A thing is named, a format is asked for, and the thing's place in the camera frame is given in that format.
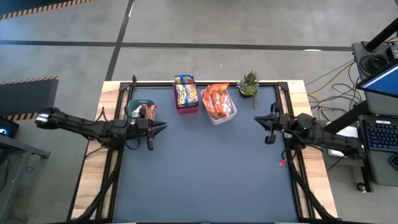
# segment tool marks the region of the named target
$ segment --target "keyboard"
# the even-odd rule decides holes
[[[398,152],[398,120],[367,116],[361,123],[368,149]]]

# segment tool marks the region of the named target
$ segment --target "red basket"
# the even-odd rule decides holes
[[[173,90],[174,90],[174,103],[175,103],[175,109],[177,109],[177,112],[179,114],[187,114],[187,113],[195,113],[198,112],[199,105],[193,108],[179,108],[178,103],[177,103],[177,91],[175,89],[175,83],[173,83]]]

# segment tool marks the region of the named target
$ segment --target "desk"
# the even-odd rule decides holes
[[[301,80],[294,81],[283,81],[287,82],[289,85],[290,100],[292,102],[292,107],[294,115],[300,113],[310,114],[310,107],[307,98],[307,93],[305,91],[304,82]],[[108,119],[114,117],[114,111],[116,108],[116,101],[119,93],[119,86],[121,82],[104,82],[103,89],[101,92],[101,98],[98,103],[97,115],[101,113],[102,107],[105,108],[105,114]],[[126,103],[126,98],[123,99],[123,105]],[[89,153],[95,149],[99,148],[97,142],[89,143],[86,153]],[[95,195],[98,193],[101,180],[103,178],[104,164],[106,159],[106,149],[102,149],[96,154],[91,155],[86,159],[83,164],[82,173],[79,179],[78,188],[76,189],[76,199],[73,206],[71,207],[70,217],[76,218],[81,215],[86,207],[94,199]],[[333,201],[333,196],[331,194],[330,185],[328,181],[328,176],[326,173],[325,165],[323,163],[323,157],[321,152],[311,147],[303,150],[303,159],[305,163],[305,170],[308,177],[309,186],[315,196],[319,199],[320,203],[331,213],[333,216],[337,217],[337,212],[335,204]],[[107,211],[109,203],[110,190],[105,198],[104,211]],[[306,207],[306,199],[303,193],[299,190],[300,203],[302,207]],[[308,216],[308,211],[303,210],[303,216]]]

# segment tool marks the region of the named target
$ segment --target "plastic container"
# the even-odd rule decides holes
[[[177,112],[179,114],[187,114],[187,113],[195,113],[198,112],[199,105],[195,106],[193,108],[179,108],[178,103],[177,103],[177,91],[175,89],[175,83],[173,83],[173,90],[174,90],[174,103],[175,103],[175,109],[177,109]]]
[[[201,98],[202,98],[202,99],[203,99],[203,95],[205,94],[205,91],[207,91],[207,90],[204,89],[204,90],[202,90],[202,91],[200,92],[200,95],[201,95]],[[232,120],[232,118],[236,115],[236,112],[237,112],[237,111],[236,111],[235,104],[234,104],[234,101],[233,101],[232,98],[230,97],[228,91],[225,90],[225,92],[226,92],[226,94],[228,95],[229,99],[231,100],[231,104],[232,104],[232,114],[229,115],[229,116],[227,116],[227,117],[225,117],[225,118],[220,118],[220,119],[218,119],[218,120],[215,120],[215,119],[213,119],[213,118],[210,116],[210,114],[209,114],[209,113],[207,112],[207,110],[206,110],[207,114],[209,115],[210,121],[211,121],[213,124],[215,124],[215,125],[221,124],[221,123],[224,123],[224,122],[227,122],[227,121]]]
[[[146,104],[148,106],[148,108],[152,105],[155,105],[155,102],[153,102],[152,100],[131,100],[128,104],[127,104],[127,114],[129,116],[131,116],[131,113],[137,109],[141,104]]]

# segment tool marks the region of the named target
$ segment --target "hazard stripe tape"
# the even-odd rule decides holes
[[[40,81],[47,81],[47,80],[59,80],[60,77],[41,77],[41,78],[28,78],[24,80],[8,80],[0,82],[0,85],[8,85],[8,84],[17,84],[17,83],[25,83],[25,82],[40,82]]]
[[[0,20],[10,19],[10,18],[19,17],[19,16],[25,16],[25,15],[29,15],[29,14],[38,13],[38,12],[45,12],[45,11],[49,11],[49,10],[53,10],[53,9],[60,9],[62,7],[72,6],[72,5],[81,4],[81,3],[90,2],[90,1],[94,1],[94,0],[70,0],[70,1],[52,4],[49,6],[41,6],[41,7],[36,7],[33,9],[26,9],[26,10],[19,11],[19,12],[10,12],[9,14],[0,15]]]
[[[3,118],[9,121],[21,121],[21,120],[28,120],[28,119],[36,119],[38,113],[28,113],[28,114],[15,114],[10,116],[3,116]]]

